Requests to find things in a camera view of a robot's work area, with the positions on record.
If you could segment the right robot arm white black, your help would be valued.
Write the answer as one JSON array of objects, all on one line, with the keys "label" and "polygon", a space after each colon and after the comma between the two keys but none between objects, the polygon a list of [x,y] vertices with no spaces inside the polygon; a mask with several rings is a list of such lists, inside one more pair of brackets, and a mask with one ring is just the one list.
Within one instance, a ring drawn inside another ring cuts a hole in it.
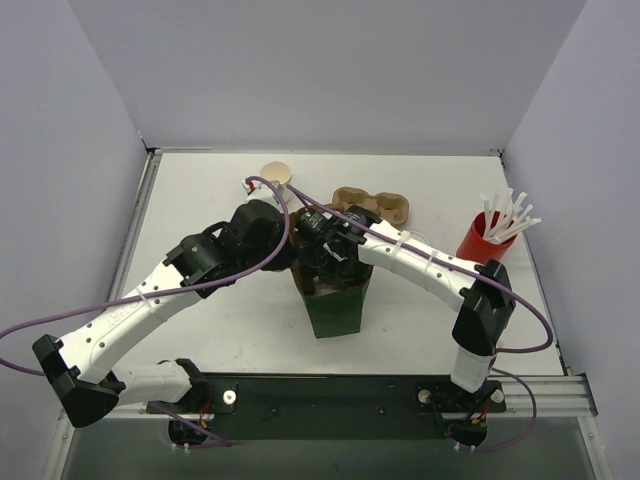
[{"label": "right robot arm white black", "polygon": [[359,285],[378,267],[442,300],[457,313],[451,382],[469,393],[480,390],[515,309],[500,289],[511,286],[500,262],[478,264],[444,254],[356,205],[341,215],[306,210],[294,232],[307,293],[314,280],[335,287]]}]

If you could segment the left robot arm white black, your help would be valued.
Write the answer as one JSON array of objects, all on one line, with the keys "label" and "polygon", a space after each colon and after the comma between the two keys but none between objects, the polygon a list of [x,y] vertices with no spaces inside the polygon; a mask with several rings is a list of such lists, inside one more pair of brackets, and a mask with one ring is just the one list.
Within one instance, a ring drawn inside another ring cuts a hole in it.
[{"label": "left robot arm white black", "polygon": [[180,413],[205,407],[210,387],[192,361],[119,362],[171,317],[234,283],[241,272],[289,268],[295,251],[288,219],[276,200],[248,200],[230,220],[183,238],[121,304],[60,338],[38,339],[33,351],[71,424],[83,428],[118,405],[146,401]]}]

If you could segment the brown green paper bag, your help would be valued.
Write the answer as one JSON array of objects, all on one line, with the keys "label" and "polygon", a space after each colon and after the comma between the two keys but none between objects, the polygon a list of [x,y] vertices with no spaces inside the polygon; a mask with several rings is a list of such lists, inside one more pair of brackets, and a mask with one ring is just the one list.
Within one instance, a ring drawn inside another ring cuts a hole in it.
[{"label": "brown green paper bag", "polygon": [[[321,211],[316,208],[305,208],[292,215],[292,230],[290,231],[289,239],[294,246],[296,254],[297,251],[294,239],[294,227],[302,213],[308,209]],[[352,206],[344,211],[343,216],[339,218],[345,221],[349,221],[349,218],[345,216],[345,212],[347,212],[349,209],[363,208]],[[352,220],[352,223],[355,226],[357,226],[357,223],[363,223],[367,226],[370,226],[372,224],[373,215],[365,209],[363,210],[364,215],[366,216],[366,220]],[[370,277],[364,285],[345,288],[341,290],[330,289],[324,285],[321,285],[315,295],[304,295],[301,290],[301,276],[299,272],[299,261],[297,254],[297,259],[294,261],[294,264],[291,267],[291,272],[296,288],[303,300],[314,336],[316,338],[333,338],[355,334],[361,330],[365,297],[373,272],[373,267],[370,265],[367,266],[370,268]]]}]

